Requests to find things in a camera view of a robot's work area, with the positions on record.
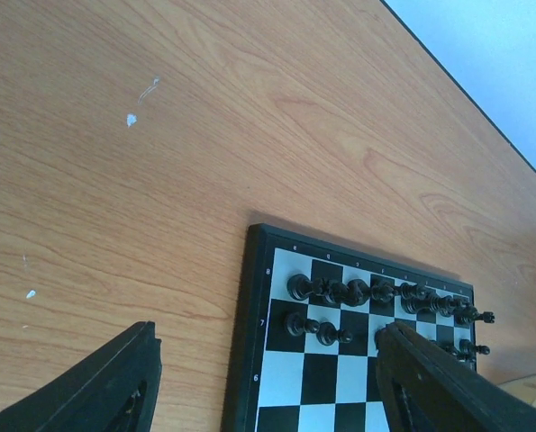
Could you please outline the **black king piece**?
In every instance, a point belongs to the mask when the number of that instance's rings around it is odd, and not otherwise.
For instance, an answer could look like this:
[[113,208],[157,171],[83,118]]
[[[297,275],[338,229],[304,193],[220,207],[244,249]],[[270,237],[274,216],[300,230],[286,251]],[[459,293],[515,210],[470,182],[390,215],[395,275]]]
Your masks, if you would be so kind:
[[401,296],[401,306],[409,314],[416,314],[431,307],[432,292],[423,285],[402,283],[398,292]]

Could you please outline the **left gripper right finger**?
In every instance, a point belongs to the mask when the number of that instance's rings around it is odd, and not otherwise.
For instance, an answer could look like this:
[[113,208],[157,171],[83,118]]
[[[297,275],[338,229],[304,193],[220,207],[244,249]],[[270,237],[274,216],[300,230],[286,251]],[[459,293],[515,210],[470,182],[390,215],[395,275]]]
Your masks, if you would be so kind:
[[536,431],[536,408],[411,328],[378,330],[376,378],[391,431]]

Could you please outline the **black knight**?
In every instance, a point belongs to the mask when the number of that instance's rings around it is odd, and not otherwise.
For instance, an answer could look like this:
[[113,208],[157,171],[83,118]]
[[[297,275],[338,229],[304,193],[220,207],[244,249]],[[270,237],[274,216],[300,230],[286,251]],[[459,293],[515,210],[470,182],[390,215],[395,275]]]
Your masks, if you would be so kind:
[[321,290],[313,297],[313,304],[339,308],[348,294],[348,286],[334,279],[318,278],[317,287]]

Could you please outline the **black queen piece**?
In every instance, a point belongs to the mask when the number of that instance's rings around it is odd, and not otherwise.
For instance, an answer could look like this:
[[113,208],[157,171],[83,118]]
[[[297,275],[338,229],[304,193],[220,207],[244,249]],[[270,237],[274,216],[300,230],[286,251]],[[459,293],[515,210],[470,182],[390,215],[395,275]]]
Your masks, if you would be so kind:
[[392,280],[373,278],[370,286],[370,298],[373,302],[387,304],[399,294]]

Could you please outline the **black pawn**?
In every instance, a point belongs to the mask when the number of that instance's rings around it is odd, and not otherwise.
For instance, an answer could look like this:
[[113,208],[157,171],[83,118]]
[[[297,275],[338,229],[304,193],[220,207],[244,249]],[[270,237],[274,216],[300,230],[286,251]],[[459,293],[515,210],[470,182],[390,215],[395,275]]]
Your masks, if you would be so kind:
[[450,343],[441,343],[439,344],[439,347],[443,349],[446,353],[453,356],[458,361],[463,361],[464,356],[461,351],[459,351],[453,344]]
[[287,313],[284,326],[286,332],[292,337],[316,334],[320,329],[320,323],[317,320],[303,317],[298,312]]
[[316,337],[319,343],[326,347],[332,346],[336,342],[339,344],[349,344],[353,340],[351,331],[345,328],[335,328],[330,322],[320,324]]
[[459,359],[466,362],[475,362],[477,355],[488,356],[491,349],[486,345],[476,345],[469,339],[459,341]]

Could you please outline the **black rook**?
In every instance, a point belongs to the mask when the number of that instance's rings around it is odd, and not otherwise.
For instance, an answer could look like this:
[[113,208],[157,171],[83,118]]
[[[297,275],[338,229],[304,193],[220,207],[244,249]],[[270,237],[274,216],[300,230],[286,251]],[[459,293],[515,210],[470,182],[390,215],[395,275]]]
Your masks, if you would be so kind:
[[292,275],[286,283],[286,289],[288,294],[297,301],[304,301],[313,293],[312,282],[305,274]]
[[469,325],[475,321],[483,321],[486,324],[495,323],[495,314],[492,311],[480,312],[469,302],[463,302],[453,312],[458,325]]

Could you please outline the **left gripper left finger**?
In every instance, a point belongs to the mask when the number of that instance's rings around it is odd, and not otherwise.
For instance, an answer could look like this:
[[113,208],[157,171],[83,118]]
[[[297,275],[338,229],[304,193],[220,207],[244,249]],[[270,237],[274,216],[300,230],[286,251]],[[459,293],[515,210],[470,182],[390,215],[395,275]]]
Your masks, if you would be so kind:
[[155,323],[139,321],[0,411],[0,431],[149,431],[162,371]]

